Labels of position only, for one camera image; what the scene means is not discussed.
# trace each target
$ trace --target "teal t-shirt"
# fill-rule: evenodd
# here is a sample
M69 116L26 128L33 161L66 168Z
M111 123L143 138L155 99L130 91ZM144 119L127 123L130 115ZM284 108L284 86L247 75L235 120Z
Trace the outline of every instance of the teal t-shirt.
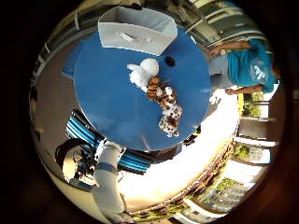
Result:
M275 83L271 59L260 41L251 39L249 43L251 49L228 53L230 79L240 87L262 84L263 93L271 92Z

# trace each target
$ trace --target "plush toy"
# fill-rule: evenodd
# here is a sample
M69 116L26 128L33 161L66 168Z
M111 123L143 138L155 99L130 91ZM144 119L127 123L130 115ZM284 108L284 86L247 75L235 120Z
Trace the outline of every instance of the plush toy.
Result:
M178 136L178 122L168 116L163 116L159 122L159 128L162 132L167 133L167 137L171 137L172 134L174 136Z
M171 87L164 87L162 90L163 94L162 97L158 99L158 103L163 109L169 109L171 105L176 104L178 98L177 93Z
M165 109L162 112L163 116L159 122L159 128L162 132L167 133L167 137L179 136L178 124L182 114L182 108L180 105L170 105L169 109Z
M159 73L159 64L152 58L143 60L140 65L129 63L127 68L132 70L130 81L144 92L147 92L150 79Z
M162 111L162 114L179 121L182 112L183 109L181 108L181 106L176 104L176 105L170 105L169 109L164 109Z
M149 80L147 96L151 101L158 101L163 95L159 82L160 79L158 77L152 77Z

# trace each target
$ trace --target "chair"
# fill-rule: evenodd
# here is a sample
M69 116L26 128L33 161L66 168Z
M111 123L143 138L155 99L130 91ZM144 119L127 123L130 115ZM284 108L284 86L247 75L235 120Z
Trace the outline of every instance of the chair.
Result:
M84 40L79 41L78 44L75 46L75 48L69 53L62 71L63 76L74 78L76 61L83 45L84 45Z
M83 139L94 148L98 148L100 142L105 139L102 134L94 129L78 109L72 111L66 124L65 133L68 138ZM137 175L143 175L153 163L154 159L151 156L147 157L143 152L134 152L131 149L127 149L119 160L118 168Z

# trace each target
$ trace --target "round table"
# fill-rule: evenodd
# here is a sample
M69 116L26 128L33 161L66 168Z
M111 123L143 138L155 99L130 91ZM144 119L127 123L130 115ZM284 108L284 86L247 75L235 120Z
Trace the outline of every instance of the round table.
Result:
M175 60L175 66L165 62ZM178 93L183 112L179 136L167 137L159 129L162 109L130 82L128 63L146 58L158 61L158 77ZM178 28L178 37L161 56L129 49L103 48L94 32L80 51L75 64L75 92L87 120L103 136L135 150L160 150L182 142L200 125L208 108L210 79L202 51Z

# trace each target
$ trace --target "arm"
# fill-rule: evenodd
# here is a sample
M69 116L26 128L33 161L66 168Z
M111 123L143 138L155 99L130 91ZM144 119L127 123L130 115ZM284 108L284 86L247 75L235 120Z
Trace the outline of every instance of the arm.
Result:
M213 48L208 55L210 57L216 56L222 49L251 49L249 41L231 41L221 44Z
M229 95L239 94L239 93L254 93L263 90L263 85L256 85L251 87L242 87L237 90L226 89L225 92Z

